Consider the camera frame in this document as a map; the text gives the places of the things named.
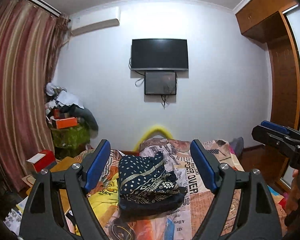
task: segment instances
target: blue gripper pad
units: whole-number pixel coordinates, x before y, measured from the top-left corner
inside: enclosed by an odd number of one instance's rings
[[[285,135],[289,134],[289,131],[285,127],[283,127],[281,125],[277,125],[277,124],[275,124],[273,122],[263,121],[261,123],[261,126],[269,128],[271,130],[274,130],[276,132],[279,132],[279,133],[282,133],[282,134],[285,134]]]
[[[109,159],[111,146],[109,141],[103,139],[92,154],[88,154],[82,161],[81,180],[83,190],[88,193],[97,186],[104,167]]]
[[[218,168],[219,161],[204,149],[198,139],[191,142],[190,153],[205,187],[215,194],[222,182]]]

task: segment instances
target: bed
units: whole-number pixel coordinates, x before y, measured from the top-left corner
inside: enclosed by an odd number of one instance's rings
[[[213,151],[219,162],[229,164],[233,169],[243,171],[235,154],[231,153],[229,143],[223,140],[202,143],[206,150]],[[152,138],[139,146],[139,155],[154,156],[161,151],[165,159],[165,169],[174,171],[180,186],[187,187],[188,193],[183,204],[177,210],[165,212],[151,217],[143,217],[135,221],[124,222],[120,218],[116,206],[111,206],[99,219],[101,226],[110,239],[113,240],[166,240],[191,239],[203,221],[214,195],[204,186],[198,170],[191,158],[190,142],[173,139]],[[80,154],[76,158],[81,160],[89,152]],[[122,153],[111,150],[110,158],[97,186],[90,195],[107,188],[112,177],[118,172],[119,160]],[[286,233],[284,225],[285,212],[279,202],[282,196],[272,192],[279,214],[282,234]],[[236,217],[240,199],[240,190],[235,190],[231,209],[222,231],[222,235],[231,231]]]

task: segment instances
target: polka dot fabric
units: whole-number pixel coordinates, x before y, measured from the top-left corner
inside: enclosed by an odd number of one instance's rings
[[[174,172],[164,168],[163,154],[126,155],[119,162],[120,197],[136,203],[155,203],[180,192]]]

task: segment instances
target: blue pad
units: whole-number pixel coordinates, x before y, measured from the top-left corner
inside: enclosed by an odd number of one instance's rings
[[[109,141],[101,141],[99,146],[96,148],[93,154],[97,155],[90,166],[89,170],[86,172],[86,185],[83,187],[85,192],[90,192],[97,186],[97,183],[101,177],[104,167],[110,156],[111,146]]]
[[[266,127],[266,128],[268,128],[268,129],[271,129],[271,130],[273,130],[273,131],[276,131],[276,132],[285,134],[285,135],[288,135],[288,134],[289,134],[289,131],[288,131],[285,127],[283,127],[283,126],[281,126],[281,125],[277,125],[277,124],[275,124],[275,123],[273,123],[273,122],[263,121],[263,122],[261,123],[261,126]]]
[[[204,149],[199,140],[191,142],[190,152],[205,187],[215,193],[222,181],[218,169],[219,161]]]

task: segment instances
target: wooden floor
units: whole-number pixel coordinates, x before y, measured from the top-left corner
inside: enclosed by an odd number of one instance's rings
[[[266,183],[278,193],[283,194],[284,191],[275,184],[280,172],[280,169],[276,168],[275,163],[282,158],[282,155],[269,154],[264,147],[260,147],[253,150],[244,150],[239,161],[245,171],[250,171],[254,168],[259,169]]]

